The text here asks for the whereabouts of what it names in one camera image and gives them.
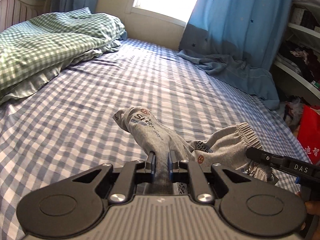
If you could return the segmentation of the blue checked bed sheet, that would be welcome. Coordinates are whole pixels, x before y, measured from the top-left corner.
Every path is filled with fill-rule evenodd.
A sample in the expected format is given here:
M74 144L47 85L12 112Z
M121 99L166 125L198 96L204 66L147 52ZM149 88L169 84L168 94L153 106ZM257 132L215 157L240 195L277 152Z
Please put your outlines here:
M248 123L267 152L307 161L284 120L255 96L209 76L175 51L138 40L64 69L32 96L1 106L1 239L20 239L15 212L30 191L102 163L145 159L114 121L142 106L185 140Z

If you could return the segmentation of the blue star curtain right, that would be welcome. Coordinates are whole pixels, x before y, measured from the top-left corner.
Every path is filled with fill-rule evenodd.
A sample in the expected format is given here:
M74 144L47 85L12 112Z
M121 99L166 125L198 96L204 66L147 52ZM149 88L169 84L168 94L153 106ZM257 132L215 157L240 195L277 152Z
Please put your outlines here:
M231 55L269 70L286 29L292 0L197 0L180 50Z

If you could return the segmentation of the white shelf unit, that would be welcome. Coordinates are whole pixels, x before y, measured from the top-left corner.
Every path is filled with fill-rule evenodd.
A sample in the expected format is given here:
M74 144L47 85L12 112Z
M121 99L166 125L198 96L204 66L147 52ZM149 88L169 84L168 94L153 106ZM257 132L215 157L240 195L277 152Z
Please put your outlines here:
M319 5L295 2L270 69L280 97L319 105Z

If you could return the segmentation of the red fabric bag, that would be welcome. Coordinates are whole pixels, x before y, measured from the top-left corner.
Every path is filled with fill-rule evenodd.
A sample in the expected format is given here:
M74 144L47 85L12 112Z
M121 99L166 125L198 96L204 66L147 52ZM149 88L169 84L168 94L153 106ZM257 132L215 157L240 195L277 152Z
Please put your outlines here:
M319 166L319 106L304 106L297 138L313 165Z

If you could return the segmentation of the blue cloth on bed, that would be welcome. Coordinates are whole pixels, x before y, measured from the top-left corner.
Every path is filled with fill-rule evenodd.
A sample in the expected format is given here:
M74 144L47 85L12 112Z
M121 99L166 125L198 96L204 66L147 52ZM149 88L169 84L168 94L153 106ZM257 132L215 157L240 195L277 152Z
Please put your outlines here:
M191 50L181 50L177 55L208 75L242 92L257 96L268 109L279 108L279 96L268 70L252 67L245 61L233 59L230 55L202 55Z

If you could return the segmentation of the striped headboard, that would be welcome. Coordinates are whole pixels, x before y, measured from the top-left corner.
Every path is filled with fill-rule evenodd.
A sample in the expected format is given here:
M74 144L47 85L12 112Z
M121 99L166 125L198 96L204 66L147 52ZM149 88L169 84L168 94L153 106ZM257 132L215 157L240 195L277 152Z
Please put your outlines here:
M1 31L49 11L50 0L1 0Z

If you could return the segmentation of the green checked quilt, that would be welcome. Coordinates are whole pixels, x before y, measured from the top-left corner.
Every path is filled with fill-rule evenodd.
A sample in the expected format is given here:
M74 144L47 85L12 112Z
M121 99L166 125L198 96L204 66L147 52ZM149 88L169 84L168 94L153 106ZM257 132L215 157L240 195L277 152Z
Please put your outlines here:
M1 33L1 103L31 96L69 65L118 51L119 18L89 8L51 12Z

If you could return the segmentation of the dark clothes on shelf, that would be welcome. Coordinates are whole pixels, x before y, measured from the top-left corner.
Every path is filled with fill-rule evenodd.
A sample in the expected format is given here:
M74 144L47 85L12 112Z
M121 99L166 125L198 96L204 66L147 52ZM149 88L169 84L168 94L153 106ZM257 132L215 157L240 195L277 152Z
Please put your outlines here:
M319 60L312 49L284 41L280 45L278 56L290 64L306 81L319 83Z

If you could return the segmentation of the grey printed pants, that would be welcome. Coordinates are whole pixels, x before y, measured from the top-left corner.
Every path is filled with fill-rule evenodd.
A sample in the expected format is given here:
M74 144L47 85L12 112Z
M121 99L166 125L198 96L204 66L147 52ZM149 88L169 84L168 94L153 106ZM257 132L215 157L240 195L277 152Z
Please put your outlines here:
M145 186L145 194L187 194L187 185L169 180L168 156L176 154L178 160L197 162L203 170L213 163L221 163L244 174L268 182L277 183L272 168L246 157L250 147L263 146L248 123L228 126L214 132L208 139L184 140L174 130L158 122L145 108L131 107L118 110L113 116L117 125L130 133L146 154L156 155L156 171L153 183Z

